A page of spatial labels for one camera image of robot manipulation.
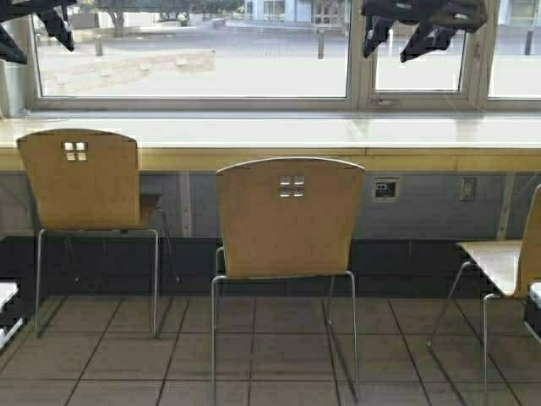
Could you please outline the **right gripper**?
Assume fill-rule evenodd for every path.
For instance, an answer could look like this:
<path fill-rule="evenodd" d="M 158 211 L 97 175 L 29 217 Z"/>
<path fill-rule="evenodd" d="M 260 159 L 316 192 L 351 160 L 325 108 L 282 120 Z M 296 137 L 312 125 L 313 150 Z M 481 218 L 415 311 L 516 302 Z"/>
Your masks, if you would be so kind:
<path fill-rule="evenodd" d="M 400 53 L 406 63 L 427 53 L 445 51 L 459 30 L 475 33 L 488 21 L 485 1 L 363 1 L 366 18 L 363 56 L 387 42 L 395 21 L 418 27 Z"/>

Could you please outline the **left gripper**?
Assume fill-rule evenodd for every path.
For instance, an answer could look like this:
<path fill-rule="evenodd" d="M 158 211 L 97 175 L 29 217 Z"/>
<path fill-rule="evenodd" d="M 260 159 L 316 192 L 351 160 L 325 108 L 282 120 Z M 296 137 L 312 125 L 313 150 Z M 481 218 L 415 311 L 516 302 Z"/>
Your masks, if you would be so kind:
<path fill-rule="evenodd" d="M 36 14 L 45 25 L 47 34 L 73 52 L 75 43 L 68 20 L 68 7 L 74 6 L 76 3 L 74 0 L 1 1 L 1 22 Z M 1 59 L 21 65 L 28 63 L 26 54 L 19 48 L 3 25 L 1 25 Z"/>

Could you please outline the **robot base right corner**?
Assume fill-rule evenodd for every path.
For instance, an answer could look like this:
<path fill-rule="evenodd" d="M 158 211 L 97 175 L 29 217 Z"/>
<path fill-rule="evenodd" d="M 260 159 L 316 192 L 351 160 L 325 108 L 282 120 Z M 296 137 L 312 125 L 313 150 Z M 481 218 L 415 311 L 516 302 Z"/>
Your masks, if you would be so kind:
<path fill-rule="evenodd" d="M 528 289 L 524 324 L 540 341 L 540 282 L 533 283 Z"/>

